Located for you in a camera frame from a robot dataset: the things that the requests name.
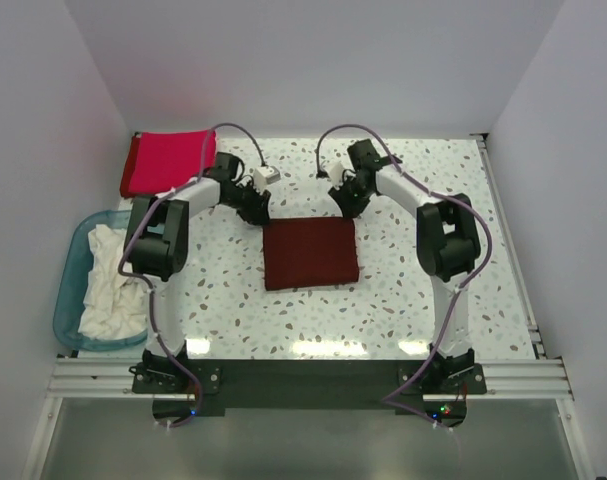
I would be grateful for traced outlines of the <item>dark red t-shirt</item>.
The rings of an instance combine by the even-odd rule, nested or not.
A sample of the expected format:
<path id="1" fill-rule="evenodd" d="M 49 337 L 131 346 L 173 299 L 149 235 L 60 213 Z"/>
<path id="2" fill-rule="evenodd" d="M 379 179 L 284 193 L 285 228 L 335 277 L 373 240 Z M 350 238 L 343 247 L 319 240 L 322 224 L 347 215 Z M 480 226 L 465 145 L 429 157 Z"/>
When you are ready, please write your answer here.
<path id="1" fill-rule="evenodd" d="M 354 221 L 342 217 L 273 219 L 263 227 L 268 291 L 356 283 Z"/>

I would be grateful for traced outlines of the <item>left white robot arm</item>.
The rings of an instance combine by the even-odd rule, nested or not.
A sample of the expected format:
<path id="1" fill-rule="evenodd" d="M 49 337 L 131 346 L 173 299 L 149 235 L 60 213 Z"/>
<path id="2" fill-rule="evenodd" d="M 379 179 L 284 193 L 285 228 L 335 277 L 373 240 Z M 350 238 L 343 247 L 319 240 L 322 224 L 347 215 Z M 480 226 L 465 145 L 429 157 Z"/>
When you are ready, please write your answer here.
<path id="1" fill-rule="evenodd" d="M 247 224 L 265 226 L 270 221 L 268 187 L 279 180 L 280 172 L 273 166 L 262 164 L 246 175 L 239 157 L 218 153 L 211 167 L 185 184 L 134 199 L 118 272 L 144 284 L 148 295 L 145 351 L 173 357 L 161 361 L 155 370 L 156 382 L 166 391 L 179 392 L 190 380 L 190 368 L 176 359 L 186 340 L 171 306 L 173 277 L 188 259 L 190 220 L 223 205 Z"/>

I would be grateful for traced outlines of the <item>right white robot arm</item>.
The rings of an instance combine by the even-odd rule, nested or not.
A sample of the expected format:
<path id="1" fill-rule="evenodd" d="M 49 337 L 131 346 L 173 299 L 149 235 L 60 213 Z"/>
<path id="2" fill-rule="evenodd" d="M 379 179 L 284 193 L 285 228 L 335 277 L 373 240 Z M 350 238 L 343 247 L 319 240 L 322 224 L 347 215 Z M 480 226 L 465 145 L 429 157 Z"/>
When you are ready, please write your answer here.
<path id="1" fill-rule="evenodd" d="M 355 142 L 347 153 L 349 167 L 341 161 L 318 167 L 318 175 L 329 178 L 329 195 L 345 218 L 361 215 L 377 195 L 415 219 L 417 260 L 431 280 L 434 299 L 428 379 L 435 390 L 452 392 L 475 363 L 468 286 L 478 274 L 481 241 L 470 199 L 429 190 L 404 171 L 397 157 L 380 155 L 369 140 Z"/>

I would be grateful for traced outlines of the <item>folded pink red t-shirt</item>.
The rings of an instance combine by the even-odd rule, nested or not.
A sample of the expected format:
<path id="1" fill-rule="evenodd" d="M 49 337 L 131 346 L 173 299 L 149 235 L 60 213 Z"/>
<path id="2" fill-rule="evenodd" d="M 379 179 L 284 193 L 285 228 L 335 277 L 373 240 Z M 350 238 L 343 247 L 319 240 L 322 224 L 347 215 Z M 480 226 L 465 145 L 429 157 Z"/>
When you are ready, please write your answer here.
<path id="1" fill-rule="evenodd" d="M 207 131 L 135 134 L 120 183 L 120 195 L 157 194 L 185 184 L 214 163 L 216 134 Z"/>

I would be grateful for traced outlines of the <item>crumpled white t-shirt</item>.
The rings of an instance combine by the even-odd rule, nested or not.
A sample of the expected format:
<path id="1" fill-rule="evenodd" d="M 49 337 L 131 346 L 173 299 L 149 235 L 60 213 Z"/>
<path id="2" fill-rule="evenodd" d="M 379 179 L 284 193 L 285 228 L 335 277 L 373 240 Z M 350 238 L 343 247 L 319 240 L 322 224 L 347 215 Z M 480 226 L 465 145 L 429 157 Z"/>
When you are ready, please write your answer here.
<path id="1" fill-rule="evenodd" d="M 126 231 L 97 225 L 88 233 L 93 267 L 78 331 L 92 340 L 124 340 L 146 331 L 144 286 L 118 271 Z"/>

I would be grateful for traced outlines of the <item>blue plastic basket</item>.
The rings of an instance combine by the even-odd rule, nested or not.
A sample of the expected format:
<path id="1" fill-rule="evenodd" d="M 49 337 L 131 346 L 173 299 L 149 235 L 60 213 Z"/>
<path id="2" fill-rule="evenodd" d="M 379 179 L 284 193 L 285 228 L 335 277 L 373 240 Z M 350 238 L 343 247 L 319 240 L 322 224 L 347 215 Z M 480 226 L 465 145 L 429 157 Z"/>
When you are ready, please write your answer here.
<path id="1" fill-rule="evenodd" d="M 65 347 L 77 351 L 112 352 L 134 347 L 147 338 L 146 327 L 137 335 L 119 340 L 95 340 L 78 331 L 85 310 L 88 274 L 94 263 L 88 234 L 98 225 L 126 229 L 129 217 L 129 210 L 101 211 L 84 219 L 72 235 L 53 315 L 54 335 Z"/>

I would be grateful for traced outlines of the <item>aluminium frame rail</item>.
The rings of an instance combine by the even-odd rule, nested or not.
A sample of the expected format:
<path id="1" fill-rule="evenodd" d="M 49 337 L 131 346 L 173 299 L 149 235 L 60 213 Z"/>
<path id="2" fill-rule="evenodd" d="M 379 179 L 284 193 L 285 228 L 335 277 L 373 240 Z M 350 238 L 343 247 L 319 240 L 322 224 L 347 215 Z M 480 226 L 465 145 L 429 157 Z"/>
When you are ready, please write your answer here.
<path id="1" fill-rule="evenodd" d="M 187 389 L 144 381 L 134 359 L 62 358 L 46 389 L 49 398 L 184 398 Z M 234 387 L 252 393 L 338 392 L 341 387 L 387 395 L 410 377 L 411 363 L 394 360 L 198 360 L 197 377 L 209 396 Z M 443 387 L 412 385 L 426 399 L 569 400 L 573 391 L 560 360 L 484 361 Z"/>

